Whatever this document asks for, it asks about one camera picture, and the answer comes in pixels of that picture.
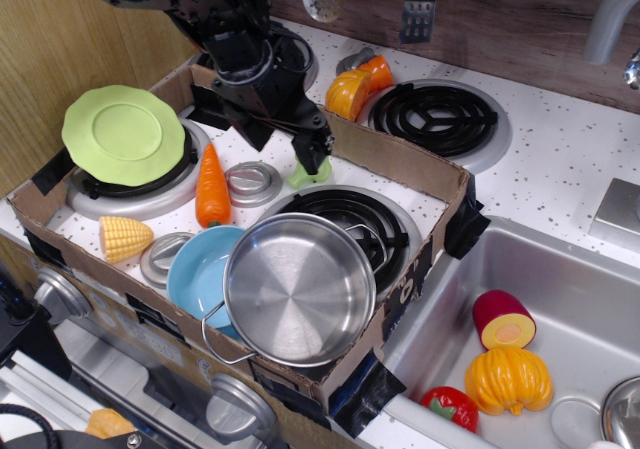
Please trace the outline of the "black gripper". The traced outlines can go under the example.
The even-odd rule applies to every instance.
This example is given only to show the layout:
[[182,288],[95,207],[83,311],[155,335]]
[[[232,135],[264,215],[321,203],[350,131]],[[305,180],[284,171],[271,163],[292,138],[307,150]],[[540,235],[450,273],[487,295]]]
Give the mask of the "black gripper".
[[274,128],[294,135],[292,146],[306,173],[316,175],[331,154],[334,137],[324,114],[303,88],[307,71],[299,36],[214,36],[212,90],[234,127],[262,151]]

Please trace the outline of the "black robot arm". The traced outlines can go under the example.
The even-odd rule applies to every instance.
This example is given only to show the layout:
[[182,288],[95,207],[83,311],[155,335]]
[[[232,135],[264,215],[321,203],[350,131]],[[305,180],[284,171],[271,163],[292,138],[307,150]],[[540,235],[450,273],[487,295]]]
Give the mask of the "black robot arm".
[[334,138],[304,88],[314,56],[306,41],[271,20],[268,0],[102,1],[167,15],[212,64],[213,111],[256,150],[274,130],[287,132],[302,167],[319,172]]

